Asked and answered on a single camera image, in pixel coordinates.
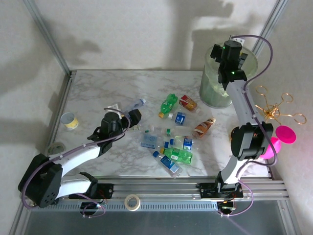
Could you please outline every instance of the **white wall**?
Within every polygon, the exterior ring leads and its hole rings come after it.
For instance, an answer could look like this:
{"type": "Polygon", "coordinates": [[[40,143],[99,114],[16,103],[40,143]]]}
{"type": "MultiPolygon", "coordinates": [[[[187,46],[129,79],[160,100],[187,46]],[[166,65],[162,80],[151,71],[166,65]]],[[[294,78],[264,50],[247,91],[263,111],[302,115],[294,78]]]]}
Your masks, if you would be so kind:
{"type": "Polygon", "coordinates": [[[260,34],[276,0],[35,3],[72,70],[202,70],[214,43],[230,34],[260,34]]]}
{"type": "MultiPolygon", "coordinates": [[[[290,93],[294,102],[281,105],[282,113],[303,113],[308,122],[298,125],[291,117],[282,117],[283,125],[297,134],[294,145],[283,145],[278,154],[277,169],[284,179],[303,235],[313,234],[313,2],[290,0],[269,41],[274,58],[269,70],[252,84],[268,88],[269,104],[280,102],[282,93],[290,93]]],[[[268,49],[260,56],[264,67],[269,57],[268,49]]],[[[258,104],[263,98],[254,95],[258,104]]]]}
{"type": "Polygon", "coordinates": [[[0,234],[9,233],[17,190],[32,158],[45,150],[64,79],[22,1],[0,1],[0,234]]]}

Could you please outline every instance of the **pink plastic object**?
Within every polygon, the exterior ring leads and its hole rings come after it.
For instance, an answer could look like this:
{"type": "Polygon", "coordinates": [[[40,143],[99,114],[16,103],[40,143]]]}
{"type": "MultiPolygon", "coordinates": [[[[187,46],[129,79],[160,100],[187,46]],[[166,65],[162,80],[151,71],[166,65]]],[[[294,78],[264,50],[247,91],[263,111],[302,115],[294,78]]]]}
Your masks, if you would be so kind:
{"type": "MultiPolygon", "coordinates": [[[[276,137],[270,138],[270,141],[274,145],[276,153],[278,153],[280,148],[282,147],[282,142],[276,137]]],[[[261,155],[260,157],[263,159],[270,159],[273,156],[274,156],[273,150],[272,150],[271,146],[268,145],[268,148],[267,148],[265,154],[261,155]]]]}
{"type": "Polygon", "coordinates": [[[275,133],[279,140],[287,144],[292,144],[297,140],[295,132],[287,126],[277,127],[275,133]]]}

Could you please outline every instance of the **white marble surface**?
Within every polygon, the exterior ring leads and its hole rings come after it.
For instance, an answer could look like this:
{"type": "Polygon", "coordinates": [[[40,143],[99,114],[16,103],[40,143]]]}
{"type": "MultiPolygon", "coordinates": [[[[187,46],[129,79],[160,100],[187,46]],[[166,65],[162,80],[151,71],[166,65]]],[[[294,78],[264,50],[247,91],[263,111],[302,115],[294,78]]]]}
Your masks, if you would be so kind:
{"type": "MultiPolygon", "coordinates": [[[[77,116],[79,126],[69,131],[60,125],[56,141],[62,142],[67,150],[89,142],[87,137],[100,126],[104,107],[118,101],[126,105],[135,98],[147,100],[140,109],[143,126],[155,124],[164,128],[175,127],[173,121],[157,116],[160,105],[169,93],[175,93],[178,97],[187,94],[202,110],[201,115],[185,110],[188,117],[194,119],[189,124],[195,127],[212,116],[216,118],[216,123],[200,140],[200,148],[193,152],[192,163],[180,164],[183,168],[181,176],[216,176],[230,158],[228,133],[238,120],[232,105],[225,109],[211,109],[202,103],[199,97],[201,74],[200,71],[79,70],[65,108],[65,112],[77,116]]],[[[139,133],[128,133],[115,142],[106,154],[84,163],[76,171],[97,176],[169,176],[149,150],[139,146],[138,138],[139,133]]],[[[251,165],[245,176],[268,176],[268,170],[251,165]]]]}

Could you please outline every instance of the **gray floor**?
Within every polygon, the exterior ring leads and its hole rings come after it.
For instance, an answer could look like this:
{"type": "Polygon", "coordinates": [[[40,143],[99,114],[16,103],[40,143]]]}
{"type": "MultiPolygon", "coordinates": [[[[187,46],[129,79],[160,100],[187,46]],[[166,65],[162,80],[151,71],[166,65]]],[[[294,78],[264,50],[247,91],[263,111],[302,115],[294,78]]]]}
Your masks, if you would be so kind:
{"type": "MultiPolygon", "coordinates": [[[[237,211],[249,202],[237,203],[237,211]]],[[[220,218],[214,211],[107,212],[83,219],[79,212],[32,212],[26,235],[284,235],[276,201],[257,201],[246,213],[220,218]]]]}

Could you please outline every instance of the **yellow paper cup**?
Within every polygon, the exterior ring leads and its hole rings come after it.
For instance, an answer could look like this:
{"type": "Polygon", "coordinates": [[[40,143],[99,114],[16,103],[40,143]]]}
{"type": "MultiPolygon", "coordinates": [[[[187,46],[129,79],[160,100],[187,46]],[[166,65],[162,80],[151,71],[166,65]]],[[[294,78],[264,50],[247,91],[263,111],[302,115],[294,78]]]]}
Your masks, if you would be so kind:
{"type": "Polygon", "coordinates": [[[61,116],[61,123],[68,130],[73,130],[78,126],[79,122],[73,113],[65,113],[61,116]]]}

